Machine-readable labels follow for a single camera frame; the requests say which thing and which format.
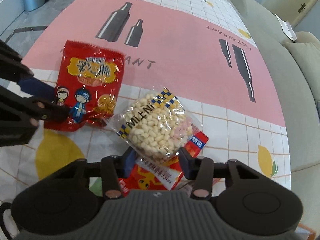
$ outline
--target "transparent plastic bag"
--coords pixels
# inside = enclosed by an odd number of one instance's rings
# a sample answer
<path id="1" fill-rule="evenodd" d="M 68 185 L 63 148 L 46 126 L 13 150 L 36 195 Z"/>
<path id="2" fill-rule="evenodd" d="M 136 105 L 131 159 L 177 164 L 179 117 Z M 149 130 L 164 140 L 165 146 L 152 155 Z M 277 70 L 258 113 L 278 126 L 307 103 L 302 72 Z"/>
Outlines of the transparent plastic bag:
<path id="1" fill-rule="evenodd" d="M 169 90 L 154 90 L 140 97 L 108 123 L 142 156 L 164 163 L 200 132 L 202 124 Z"/>

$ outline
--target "beige sofa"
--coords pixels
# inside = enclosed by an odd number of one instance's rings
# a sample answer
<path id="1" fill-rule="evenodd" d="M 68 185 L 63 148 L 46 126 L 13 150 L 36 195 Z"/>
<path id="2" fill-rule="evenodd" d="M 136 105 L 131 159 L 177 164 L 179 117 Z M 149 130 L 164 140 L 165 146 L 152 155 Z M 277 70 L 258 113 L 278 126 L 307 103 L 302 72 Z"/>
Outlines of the beige sofa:
<path id="1" fill-rule="evenodd" d="M 291 41 L 270 11 L 254 0 L 229 1 L 257 44 L 279 96 L 289 141 L 291 189 L 304 206 L 301 223 L 319 234 L 320 122 L 308 80 L 284 47 Z M 299 42 L 320 46 L 311 33 L 300 32 L 297 37 Z"/>

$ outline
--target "cartoon girl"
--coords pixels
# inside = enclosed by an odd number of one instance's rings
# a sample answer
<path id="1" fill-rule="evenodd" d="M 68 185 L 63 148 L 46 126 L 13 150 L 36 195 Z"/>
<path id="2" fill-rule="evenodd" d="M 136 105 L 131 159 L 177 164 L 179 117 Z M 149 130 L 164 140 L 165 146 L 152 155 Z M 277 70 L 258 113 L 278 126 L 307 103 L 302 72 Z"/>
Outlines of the cartoon girl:
<path id="1" fill-rule="evenodd" d="M 64 106 L 64 100 L 69 95 L 69 90 L 66 87 L 58 87 L 57 89 L 57 105 Z"/>

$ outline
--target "lemon print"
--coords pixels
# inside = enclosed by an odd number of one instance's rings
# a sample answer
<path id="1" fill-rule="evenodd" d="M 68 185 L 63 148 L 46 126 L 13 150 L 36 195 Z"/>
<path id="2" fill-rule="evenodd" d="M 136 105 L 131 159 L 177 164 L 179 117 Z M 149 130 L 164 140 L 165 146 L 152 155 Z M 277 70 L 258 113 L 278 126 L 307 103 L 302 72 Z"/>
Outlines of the lemon print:
<path id="1" fill-rule="evenodd" d="M 39 179 L 43 179 L 76 159 L 84 158 L 79 147 L 67 136 L 44 130 L 35 158 Z"/>
<path id="2" fill-rule="evenodd" d="M 241 30 L 241 29 L 238 29 L 238 32 L 240 34 L 242 34 L 244 37 L 248 38 L 248 39 L 251 39 L 251 36 L 249 33 L 245 32 L 244 30 Z"/>
<path id="3" fill-rule="evenodd" d="M 213 7 L 213 4 L 209 1 L 204 0 L 207 4 L 209 4 L 211 7 Z"/>
<path id="4" fill-rule="evenodd" d="M 276 167 L 275 160 L 273 160 L 272 163 L 270 152 L 261 145 L 258 145 L 258 163 L 262 173 L 266 177 L 271 178 L 273 175 L 277 174 L 279 164 L 278 167 Z"/>

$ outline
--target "red snack package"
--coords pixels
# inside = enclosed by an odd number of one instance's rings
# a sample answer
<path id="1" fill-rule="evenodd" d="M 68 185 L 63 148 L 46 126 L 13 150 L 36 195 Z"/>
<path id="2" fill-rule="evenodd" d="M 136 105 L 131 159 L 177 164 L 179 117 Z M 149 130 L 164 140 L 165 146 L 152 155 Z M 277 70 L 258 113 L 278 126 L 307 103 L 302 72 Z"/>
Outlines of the red snack package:
<path id="1" fill-rule="evenodd" d="M 198 131 L 188 141 L 185 148 L 192 157 L 197 157 L 207 141 L 208 137 Z M 119 184 L 126 196 L 130 189 L 172 190 L 182 177 L 183 172 L 179 165 L 178 156 L 173 157 L 163 166 L 152 163 L 145 158 L 138 158 L 130 176 L 127 179 L 119 179 Z"/>
<path id="2" fill-rule="evenodd" d="M 124 55 L 92 44 L 67 41 L 56 85 L 56 103 L 70 107 L 63 123 L 44 127 L 76 131 L 86 122 L 104 126 L 113 115 L 124 74 Z"/>

